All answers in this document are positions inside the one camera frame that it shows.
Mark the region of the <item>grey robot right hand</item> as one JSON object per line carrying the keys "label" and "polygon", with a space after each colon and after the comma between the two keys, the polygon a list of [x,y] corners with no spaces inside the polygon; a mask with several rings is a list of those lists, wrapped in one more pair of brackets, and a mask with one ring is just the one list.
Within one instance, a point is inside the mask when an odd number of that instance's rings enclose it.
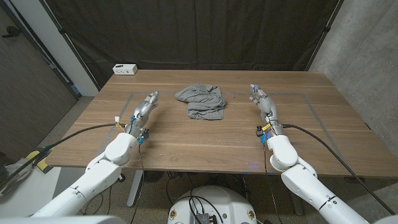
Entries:
{"label": "grey robot right hand", "polygon": [[283,135],[282,126],[279,124],[277,108],[273,99],[265,93],[257,84],[250,84],[251,96],[249,99],[261,112],[261,119],[264,122],[263,132],[268,138]]}

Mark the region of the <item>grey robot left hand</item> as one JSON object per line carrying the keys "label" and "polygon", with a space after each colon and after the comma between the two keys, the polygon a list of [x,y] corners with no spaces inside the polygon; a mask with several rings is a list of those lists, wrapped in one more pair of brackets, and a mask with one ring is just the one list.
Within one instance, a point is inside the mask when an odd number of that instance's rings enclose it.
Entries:
{"label": "grey robot left hand", "polygon": [[149,94],[145,100],[139,103],[134,110],[132,121],[126,127],[126,133],[138,138],[146,122],[149,120],[149,116],[154,108],[158,106],[158,91],[153,91]]}

